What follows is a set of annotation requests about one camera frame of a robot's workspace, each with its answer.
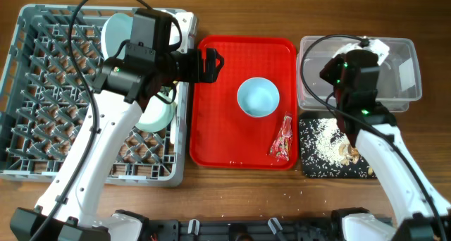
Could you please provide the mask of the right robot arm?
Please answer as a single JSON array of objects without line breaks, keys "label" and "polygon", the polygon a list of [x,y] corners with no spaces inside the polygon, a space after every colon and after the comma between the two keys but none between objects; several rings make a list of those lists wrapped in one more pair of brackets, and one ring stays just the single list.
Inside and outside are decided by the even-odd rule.
[{"label": "right robot arm", "polygon": [[394,115],[376,101],[378,55],[353,50],[333,57],[320,77],[333,86],[338,127],[368,162],[397,226],[369,212],[340,213],[344,240],[449,240],[450,202],[428,181],[406,148]]}]

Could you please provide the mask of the red snack wrapper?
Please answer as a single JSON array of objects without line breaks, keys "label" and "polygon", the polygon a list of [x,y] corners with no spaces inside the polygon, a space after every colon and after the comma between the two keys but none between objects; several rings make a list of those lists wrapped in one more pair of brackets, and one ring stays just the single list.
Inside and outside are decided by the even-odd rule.
[{"label": "red snack wrapper", "polygon": [[288,161],[290,159],[292,137],[292,115],[286,113],[283,117],[280,130],[270,147],[269,155],[277,160]]}]

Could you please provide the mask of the white plastic spoon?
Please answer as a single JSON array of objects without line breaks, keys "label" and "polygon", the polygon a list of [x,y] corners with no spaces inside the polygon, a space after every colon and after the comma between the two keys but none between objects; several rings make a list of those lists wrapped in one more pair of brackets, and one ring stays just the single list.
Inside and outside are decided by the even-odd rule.
[{"label": "white plastic spoon", "polygon": [[178,105],[178,89],[179,86],[176,86],[176,90],[172,91],[173,96],[175,97],[174,102],[173,102],[173,110],[174,110],[174,114],[173,114],[173,119],[171,121],[170,124],[170,143],[171,144],[175,144],[175,134],[176,134],[176,126],[177,126],[177,105]]}]

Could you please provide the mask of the light blue food bowl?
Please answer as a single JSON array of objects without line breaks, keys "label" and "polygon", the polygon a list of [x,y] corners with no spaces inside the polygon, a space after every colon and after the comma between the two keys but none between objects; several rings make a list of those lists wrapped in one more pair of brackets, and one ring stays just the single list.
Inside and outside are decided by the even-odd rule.
[{"label": "light blue food bowl", "polygon": [[245,80],[237,91],[237,103],[248,116],[263,118],[272,114],[279,105],[280,94],[276,85],[266,78]]}]

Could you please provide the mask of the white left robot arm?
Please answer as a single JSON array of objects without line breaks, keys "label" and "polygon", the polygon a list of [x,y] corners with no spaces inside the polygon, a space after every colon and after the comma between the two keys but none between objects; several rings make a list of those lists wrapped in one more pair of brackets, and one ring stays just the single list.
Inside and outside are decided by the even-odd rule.
[{"label": "white left robot arm", "polygon": [[128,133],[162,86],[213,83],[224,58],[212,48],[155,51],[123,44],[122,59],[105,60],[91,106],[63,165],[33,209],[17,208],[10,229],[18,240],[145,240],[149,219],[118,210],[97,218],[100,195]]}]

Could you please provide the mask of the light blue plate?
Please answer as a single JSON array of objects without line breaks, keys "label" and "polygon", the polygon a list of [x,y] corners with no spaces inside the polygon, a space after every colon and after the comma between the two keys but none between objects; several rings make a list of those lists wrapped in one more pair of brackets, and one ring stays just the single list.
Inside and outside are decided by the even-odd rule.
[{"label": "light blue plate", "polygon": [[101,52],[106,60],[112,57],[122,41],[130,39],[132,31],[132,17],[124,13],[111,16],[101,30]]}]

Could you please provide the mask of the light green small bowl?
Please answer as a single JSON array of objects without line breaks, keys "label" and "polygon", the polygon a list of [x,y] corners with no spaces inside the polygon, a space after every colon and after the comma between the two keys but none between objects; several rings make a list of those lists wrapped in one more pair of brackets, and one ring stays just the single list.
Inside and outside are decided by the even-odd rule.
[{"label": "light green small bowl", "polygon": [[149,100],[144,113],[135,124],[137,129],[144,132],[158,132],[166,128],[173,120],[175,115],[175,103],[165,104],[158,96],[170,101],[173,96],[173,90],[167,95],[159,92]]}]

